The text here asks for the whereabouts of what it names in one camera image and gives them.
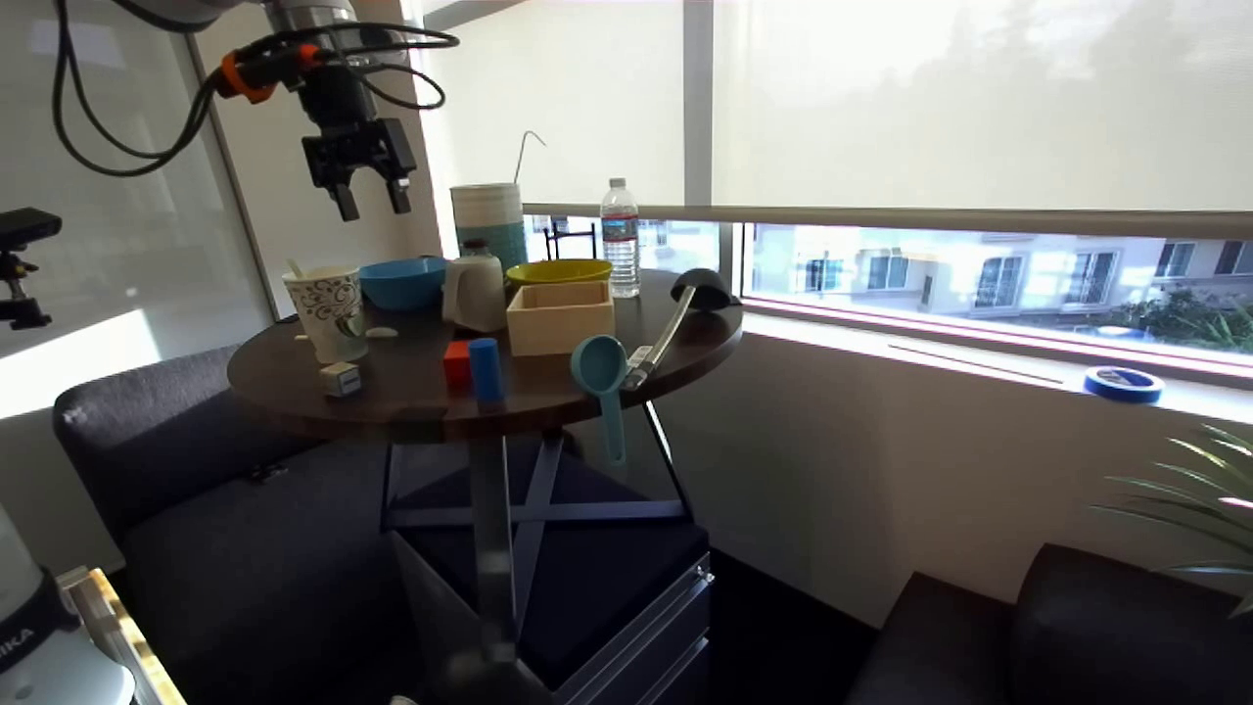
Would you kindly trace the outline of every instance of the water bottle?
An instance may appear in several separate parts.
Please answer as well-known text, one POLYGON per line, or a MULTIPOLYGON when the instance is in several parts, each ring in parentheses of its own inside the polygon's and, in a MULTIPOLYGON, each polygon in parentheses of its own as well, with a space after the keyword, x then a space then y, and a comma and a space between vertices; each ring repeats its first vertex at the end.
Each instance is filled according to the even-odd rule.
POLYGON ((609 263, 609 296, 638 300, 638 204, 621 177, 609 177, 609 194, 597 200, 597 245, 609 263))

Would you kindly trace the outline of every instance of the yellow box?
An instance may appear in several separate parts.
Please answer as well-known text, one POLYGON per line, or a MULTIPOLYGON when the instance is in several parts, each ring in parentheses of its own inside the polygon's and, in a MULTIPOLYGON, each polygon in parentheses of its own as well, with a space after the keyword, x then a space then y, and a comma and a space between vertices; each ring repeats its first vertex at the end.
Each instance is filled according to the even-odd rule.
POLYGON ((566 357, 582 337, 616 334, 607 283, 520 288, 505 311, 511 357, 566 357))

